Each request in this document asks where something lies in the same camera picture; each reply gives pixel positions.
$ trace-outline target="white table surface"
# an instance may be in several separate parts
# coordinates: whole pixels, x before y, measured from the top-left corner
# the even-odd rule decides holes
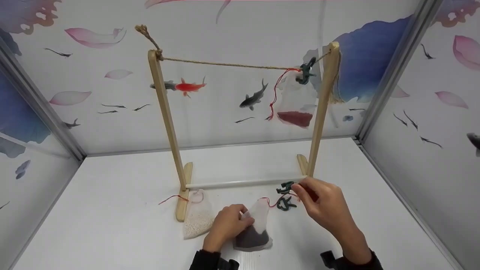
[[[185,150],[193,183],[300,176],[296,154],[309,141]],[[386,270],[453,269],[350,138],[322,140],[315,176],[344,192],[350,211]],[[278,185],[207,190],[217,213],[278,198]],[[174,218],[179,183],[170,152],[87,158],[15,266],[15,270],[188,269],[204,236],[183,240]],[[320,253],[339,245],[306,214],[272,208],[270,250],[222,257],[241,270],[326,269]]]

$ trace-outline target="clothespin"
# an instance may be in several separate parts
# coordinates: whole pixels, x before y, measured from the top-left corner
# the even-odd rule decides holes
[[[302,64],[300,66],[302,77],[295,78],[295,80],[299,84],[306,85],[308,83],[308,79],[310,78],[310,76],[316,76],[315,74],[310,73],[310,70],[312,69],[313,65],[315,65],[316,61],[317,59],[315,57],[312,57],[312,59],[310,59],[310,62],[308,62],[307,64]]]
[[[297,205],[290,203],[290,200],[292,199],[292,196],[288,197],[288,199],[285,198],[280,198],[278,202],[276,203],[276,207],[280,210],[283,211],[288,211],[290,210],[290,207],[297,207]]]
[[[292,189],[292,185],[293,185],[294,183],[295,183],[295,182],[293,182],[293,181],[288,181],[288,182],[282,183],[282,187],[285,188],[285,189],[277,188],[277,189],[276,189],[276,192],[277,192],[278,194],[288,194],[289,191]]]

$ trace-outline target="twine rope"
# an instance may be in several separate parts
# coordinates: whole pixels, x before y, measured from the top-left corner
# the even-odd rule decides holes
[[[234,64],[234,63],[218,63],[218,62],[206,62],[206,61],[194,61],[194,60],[185,60],[185,59],[179,59],[179,58],[170,58],[170,57],[164,57],[163,56],[163,50],[160,49],[158,44],[155,42],[155,40],[150,36],[147,30],[147,26],[145,25],[137,25],[135,26],[135,30],[145,36],[150,42],[155,46],[156,48],[156,58],[159,61],[175,61],[175,62],[183,62],[183,63],[193,63],[193,64],[203,64],[203,65],[214,65],[214,66],[230,66],[230,67],[244,67],[244,68],[258,68],[258,69],[279,69],[279,70],[292,70],[292,69],[297,69],[297,68],[292,68],[292,67],[277,67],[277,66],[256,66],[256,65],[243,65],[243,64]],[[320,56],[315,63],[318,63],[323,57],[325,57],[327,54],[329,54],[330,51],[327,53],[323,54]]]

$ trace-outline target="bag of red beads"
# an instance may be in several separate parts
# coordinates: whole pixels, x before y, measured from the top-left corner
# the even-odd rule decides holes
[[[296,81],[301,76],[298,71],[288,71],[277,84],[280,104],[275,111],[281,122],[308,128],[315,113],[317,92],[310,81],[304,85]]]

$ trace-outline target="left hand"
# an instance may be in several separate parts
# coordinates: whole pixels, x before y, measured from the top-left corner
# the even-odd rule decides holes
[[[205,237],[203,250],[208,252],[220,252],[223,244],[239,235],[255,220],[247,218],[240,220],[241,213],[247,208],[243,204],[232,204],[224,207],[215,217],[209,234]]]

